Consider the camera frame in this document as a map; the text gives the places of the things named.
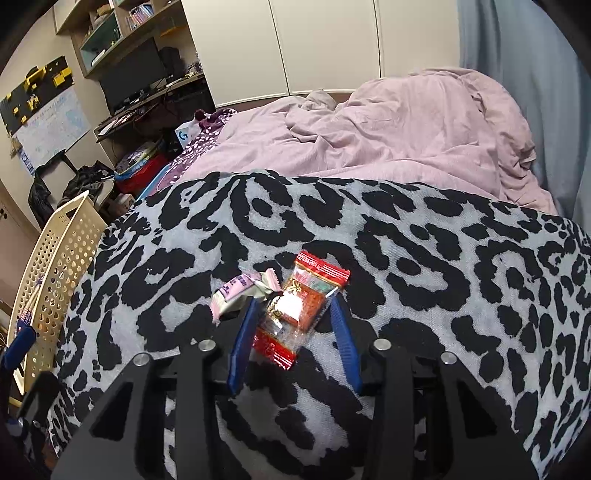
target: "white wardrobe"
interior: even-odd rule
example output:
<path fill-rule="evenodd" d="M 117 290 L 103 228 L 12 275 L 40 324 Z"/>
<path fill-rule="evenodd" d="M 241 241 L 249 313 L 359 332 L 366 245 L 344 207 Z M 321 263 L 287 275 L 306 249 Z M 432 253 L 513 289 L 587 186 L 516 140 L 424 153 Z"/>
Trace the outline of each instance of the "white wardrobe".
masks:
<path fill-rule="evenodd" d="M 458 66 L 456 0 L 183 0 L 216 106 Z"/>

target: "white box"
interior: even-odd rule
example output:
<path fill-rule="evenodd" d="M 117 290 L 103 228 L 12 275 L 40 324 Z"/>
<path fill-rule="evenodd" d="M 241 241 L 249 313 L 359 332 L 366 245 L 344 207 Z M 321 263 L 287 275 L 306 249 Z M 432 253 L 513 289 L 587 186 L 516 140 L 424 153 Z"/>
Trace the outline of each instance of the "white box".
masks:
<path fill-rule="evenodd" d="M 174 130 L 174 133 L 177 134 L 178 141 L 180 142 L 181 147 L 183 147 L 183 150 L 189 143 L 189 126 L 191 125 L 191 122 L 192 121 L 185 122 Z"/>

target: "perforated plastic basket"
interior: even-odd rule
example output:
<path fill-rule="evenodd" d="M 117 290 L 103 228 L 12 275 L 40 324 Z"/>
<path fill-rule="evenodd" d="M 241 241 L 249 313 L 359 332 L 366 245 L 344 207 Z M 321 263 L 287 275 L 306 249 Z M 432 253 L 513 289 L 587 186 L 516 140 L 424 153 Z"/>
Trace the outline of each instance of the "perforated plastic basket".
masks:
<path fill-rule="evenodd" d="M 44 275 L 39 297 L 31 309 L 31 325 L 37 331 L 37 341 L 21 368 L 14 372 L 22 394 L 31 388 L 39 372 L 52 368 L 70 299 L 95 257 L 105 228 L 105 221 L 85 192 L 58 208 L 41 233 L 22 276 L 8 330 L 12 342 L 18 317 L 34 291 L 35 281 Z"/>

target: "gray leopard print fabric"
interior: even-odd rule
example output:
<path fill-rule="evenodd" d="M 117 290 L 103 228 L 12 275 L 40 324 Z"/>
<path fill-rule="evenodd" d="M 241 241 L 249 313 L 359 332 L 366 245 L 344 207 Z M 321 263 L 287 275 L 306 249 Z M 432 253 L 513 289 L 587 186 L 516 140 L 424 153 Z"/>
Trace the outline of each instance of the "gray leopard print fabric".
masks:
<path fill-rule="evenodd" d="M 591 245 L 576 224 L 421 184 L 254 171 L 176 184 L 108 227 L 61 331 L 56 450 L 136 353 L 203 339 L 212 292 L 243 271 L 282 281 L 302 249 L 351 270 L 352 314 L 380 336 L 456 353 L 540 477 L 574 442 L 591 399 Z M 325 319 L 287 372 L 253 353 L 217 407 L 227 478 L 361 477 L 373 402 L 348 386 Z M 173 398 L 166 415 L 174 478 Z"/>

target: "metal screw head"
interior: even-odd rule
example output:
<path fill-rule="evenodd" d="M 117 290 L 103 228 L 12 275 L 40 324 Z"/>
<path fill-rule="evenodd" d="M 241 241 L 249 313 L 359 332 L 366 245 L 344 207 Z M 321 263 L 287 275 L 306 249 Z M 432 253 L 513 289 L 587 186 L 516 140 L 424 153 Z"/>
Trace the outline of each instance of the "metal screw head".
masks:
<path fill-rule="evenodd" d="M 451 352 L 443 352 L 441 354 L 441 361 L 446 365 L 453 365 L 457 361 L 457 357 L 455 354 Z"/>
<path fill-rule="evenodd" d="M 213 350 L 215 347 L 216 347 L 216 342 L 214 342 L 211 339 L 201 340 L 199 342 L 199 349 L 202 352 L 209 352 L 210 350 Z"/>
<path fill-rule="evenodd" d="M 390 350 L 392 348 L 392 344 L 390 343 L 390 340 L 378 338 L 374 341 L 374 348 L 379 352 L 385 352 L 386 350 Z"/>
<path fill-rule="evenodd" d="M 134 357 L 134 365 L 136 367 L 143 367 L 150 361 L 150 356 L 147 353 L 138 353 Z"/>

